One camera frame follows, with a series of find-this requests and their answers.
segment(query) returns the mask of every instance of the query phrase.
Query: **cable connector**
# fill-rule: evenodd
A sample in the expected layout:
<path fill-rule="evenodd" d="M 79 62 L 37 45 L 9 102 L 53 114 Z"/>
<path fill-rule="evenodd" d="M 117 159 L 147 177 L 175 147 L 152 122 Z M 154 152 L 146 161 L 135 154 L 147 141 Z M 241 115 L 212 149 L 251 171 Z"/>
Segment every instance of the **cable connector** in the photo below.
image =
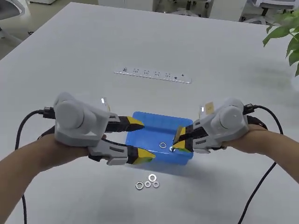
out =
<path fill-rule="evenodd" d="M 43 118 L 55 119 L 55 111 L 53 107 L 44 107 Z"/>
<path fill-rule="evenodd" d="M 253 113 L 256 109 L 256 106 L 253 104 L 247 104 L 244 106 L 243 109 L 243 115 L 249 114 L 249 113 Z"/>

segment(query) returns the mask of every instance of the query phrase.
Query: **hand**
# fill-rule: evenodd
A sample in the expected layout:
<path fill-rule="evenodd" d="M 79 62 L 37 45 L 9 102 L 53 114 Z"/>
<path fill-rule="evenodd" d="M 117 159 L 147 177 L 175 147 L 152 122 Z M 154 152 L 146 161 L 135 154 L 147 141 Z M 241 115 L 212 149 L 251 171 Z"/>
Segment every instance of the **hand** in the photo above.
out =
<path fill-rule="evenodd" d="M 239 139 L 224 142 L 223 146 L 230 146 L 245 153 L 264 154 L 263 143 L 271 132 L 259 125 L 249 125 L 249 132 Z"/>
<path fill-rule="evenodd" d="M 88 156 L 86 147 L 71 147 L 55 140 L 54 134 L 47 134 L 33 142 L 34 149 L 40 158 L 41 171 L 71 162 L 79 157 Z"/>

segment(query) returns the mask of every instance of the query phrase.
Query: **power strip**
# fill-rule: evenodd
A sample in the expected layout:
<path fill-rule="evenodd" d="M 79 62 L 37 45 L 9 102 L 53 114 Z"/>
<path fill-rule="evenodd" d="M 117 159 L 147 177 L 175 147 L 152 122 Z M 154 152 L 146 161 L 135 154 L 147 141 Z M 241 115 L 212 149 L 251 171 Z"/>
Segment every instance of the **power strip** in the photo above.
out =
<path fill-rule="evenodd" d="M 178 83 L 190 84 L 192 82 L 192 79 L 186 76 L 186 74 L 184 73 L 176 74 L 176 73 L 165 72 L 165 71 L 141 69 L 138 67 L 121 67 L 117 69 L 114 73 L 121 74 L 121 75 L 128 75 L 128 76 L 154 78 L 154 79 L 160 79 L 160 80 L 172 81 Z"/>

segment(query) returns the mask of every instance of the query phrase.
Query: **black cable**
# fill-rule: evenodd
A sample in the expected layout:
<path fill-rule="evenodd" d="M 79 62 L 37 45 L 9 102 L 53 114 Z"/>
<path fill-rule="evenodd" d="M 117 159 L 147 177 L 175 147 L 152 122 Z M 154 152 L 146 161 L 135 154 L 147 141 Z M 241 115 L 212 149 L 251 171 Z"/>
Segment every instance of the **black cable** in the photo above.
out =
<path fill-rule="evenodd" d="M 21 124 L 19 126 L 17 137 L 15 140 L 15 147 L 14 147 L 15 150 L 17 150 L 19 148 L 21 132 L 22 132 L 22 129 L 23 129 L 26 121 L 35 114 L 43 114 L 43 113 L 44 113 L 44 110 L 33 111 L 23 119 L 23 121 L 21 122 Z M 27 206 L 26 206 L 25 195 L 22 195 L 22 203 L 23 203 L 24 224 L 27 224 Z"/>
<path fill-rule="evenodd" d="M 275 114 L 270 110 L 268 109 L 267 107 L 264 107 L 264 106 L 260 106 L 260 105 L 254 105 L 253 106 L 253 109 L 256 109 L 256 108 L 260 108 L 260 109 L 263 109 L 265 111 L 267 111 L 269 114 L 271 114 L 271 116 L 274 118 L 278 128 L 279 128 L 279 132 L 281 134 L 284 134 L 283 130 L 282 130 L 282 127 L 281 127 L 281 124 L 278 120 L 278 118 L 275 116 Z M 247 209 L 249 207 L 249 204 L 251 202 L 251 200 L 253 199 L 254 195 L 256 194 L 257 190 L 260 188 L 260 186 L 262 185 L 263 181 L 266 179 L 266 177 L 268 176 L 268 174 L 273 170 L 273 168 L 276 166 L 276 162 L 274 162 L 271 167 L 267 170 L 267 172 L 263 175 L 263 177 L 261 178 L 261 180 L 259 181 L 259 183 L 257 184 L 256 188 L 253 190 L 252 194 L 250 195 L 248 201 L 246 202 L 246 205 L 245 205 L 245 208 L 243 210 L 243 213 L 238 221 L 238 224 L 241 224 L 244 217 L 245 217 L 245 214 L 247 212 Z"/>

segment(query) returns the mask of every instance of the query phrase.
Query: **plant leaf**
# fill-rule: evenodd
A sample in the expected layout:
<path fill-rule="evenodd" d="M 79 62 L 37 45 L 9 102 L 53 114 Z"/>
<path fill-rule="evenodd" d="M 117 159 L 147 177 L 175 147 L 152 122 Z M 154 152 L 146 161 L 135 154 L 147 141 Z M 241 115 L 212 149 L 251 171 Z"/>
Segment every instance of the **plant leaf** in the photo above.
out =
<path fill-rule="evenodd" d="M 290 29 L 288 27 L 277 27 L 263 40 L 263 46 L 266 46 L 270 39 L 284 37 L 289 33 Z"/>
<path fill-rule="evenodd" d="M 299 26 L 297 26 L 292 33 L 299 33 Z"/>
<path fill-rule="evenodd" d="M 292 15 L 294 15 L 295 17 L 299 16 L 299 10 L 295 10 L 294 12 L 292 12 Z"/>
<path fill-rule="evenodd" d="M 299 49 L 294 50 L 289 56 L 289 64 L 290 66 L 295 62 L 299 61 Z"/>
<path fill-rule="evenodd" d="M 296 77 L 297 75 L 299 75 L 299 63 L 298 63 L 298 65 L 297 65 L 297 70 L 296 70 L 296 73 L 295 73 L 295 77 Z"/>
<path fill-rule="evenodd" d="M 291 50 L 299 49 L 299 42 L 297 40 L 299 40 L 299 34 L 296 34 L 295 37 L 293 37 L 289 42 L 285 57 L 289 56 Z"/>
<path fill-rule="evenodd" d="M 269 31 L 272 29 L 273 26 L 274 26 L 273 24 L 268 26 L 268 28 L 266 29 L 267 34 L 269 33 Z"/>
<path fill-rule="evenodd" d="M 299 17 L 294 17 L 289 20 L 285 20 L 285 26 L 288 26 L 289 29 L 296 29 L 299 25 Z"/>
<path fill-rule="evenodd" d="M 286 13 L 283 13 L 283 14 L 278 14 L 275 16 L 275 21 L 277 22 L 281 22 L 283 20 L 286 20 L 286 19 L 290 19 L 290 18 L 293 18 L 293 17 L 296 17 L 296 14 L 291 13 L 291 12 L 286 12 Z"/>

